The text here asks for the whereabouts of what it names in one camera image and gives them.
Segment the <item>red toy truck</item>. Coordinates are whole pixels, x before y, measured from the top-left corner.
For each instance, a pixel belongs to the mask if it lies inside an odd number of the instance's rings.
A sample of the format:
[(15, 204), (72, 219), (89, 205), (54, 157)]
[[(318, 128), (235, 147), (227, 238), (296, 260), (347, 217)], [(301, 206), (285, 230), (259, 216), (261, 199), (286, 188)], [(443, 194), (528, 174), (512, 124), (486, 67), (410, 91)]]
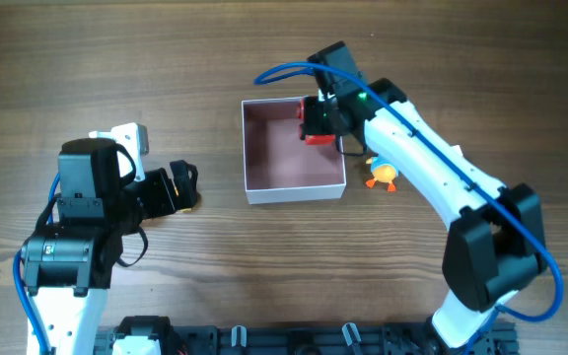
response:
[(329, 145), (336, 139), (327, 117), (326, 104), (318, 97), (303, 97), (297, 106), (301, 120), (299, 137), (309, 146)]

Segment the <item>yellow duck toy blue hat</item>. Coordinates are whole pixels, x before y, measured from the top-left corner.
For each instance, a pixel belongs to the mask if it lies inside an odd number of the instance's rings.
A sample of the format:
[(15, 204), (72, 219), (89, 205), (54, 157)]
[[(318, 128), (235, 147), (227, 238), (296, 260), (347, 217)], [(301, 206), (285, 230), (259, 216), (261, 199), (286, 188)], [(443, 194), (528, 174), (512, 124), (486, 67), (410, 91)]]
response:
[(399, 170), (389, 160), (374, 156), (368, 158), (366, 164), (372, 174), (372, 177), (365, 182), (367, 187), (373, 188), (377, 182), (381, 182), (388, 185), (388, 192), (396, 192), (393, 181), (398, 177)]

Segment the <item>white cardboard box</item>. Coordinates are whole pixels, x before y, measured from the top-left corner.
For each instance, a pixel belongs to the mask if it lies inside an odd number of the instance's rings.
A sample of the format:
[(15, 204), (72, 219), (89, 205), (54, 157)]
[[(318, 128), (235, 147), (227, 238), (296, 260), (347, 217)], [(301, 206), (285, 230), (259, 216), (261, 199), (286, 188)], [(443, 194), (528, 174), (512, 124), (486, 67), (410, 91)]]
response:
[(270, 204), (342, 197), (345, 158), (333, 144), (300, 139), (300, 97), (241, 103), (248, 203)]

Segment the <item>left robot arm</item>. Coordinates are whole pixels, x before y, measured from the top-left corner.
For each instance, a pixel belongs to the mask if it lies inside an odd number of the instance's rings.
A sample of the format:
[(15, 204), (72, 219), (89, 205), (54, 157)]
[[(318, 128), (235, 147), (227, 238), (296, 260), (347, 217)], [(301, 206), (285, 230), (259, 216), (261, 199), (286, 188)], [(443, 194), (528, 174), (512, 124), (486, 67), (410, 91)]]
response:
[(141, 224), (198, 202), (198, 170), (184, 161), (145, 173), (120, 172), (118, 159), (136, 165), (109, 138), (63, 144), (59, 183), (13, 261), (15, 287), (29, 321), (30, 354), (91, 354), (107, 304), (112, 270), (127, 266), (123, 239)]

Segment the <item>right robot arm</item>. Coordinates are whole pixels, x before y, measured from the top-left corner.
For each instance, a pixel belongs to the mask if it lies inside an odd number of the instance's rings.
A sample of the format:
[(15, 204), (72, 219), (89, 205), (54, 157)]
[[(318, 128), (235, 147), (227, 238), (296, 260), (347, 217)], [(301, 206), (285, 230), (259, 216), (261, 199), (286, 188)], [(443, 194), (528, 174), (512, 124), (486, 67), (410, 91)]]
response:
[[(317, 82), (319, 98), (304, 121), (323, 134), (351, 134), (388, 161), (447, 228), (442, 271), (449, 293), (430, 320), (440, 344), (468, 353), (501, 314), (551, 318), (562, 302), (562, 276), (545, 245), (537, 194), (526, 184), (508, 187), (469, 162), (391, 81), (319, 74)], [(507, 302), (545, 270), (555, 283), (548, 310), (529, 316), (509, 309)]]

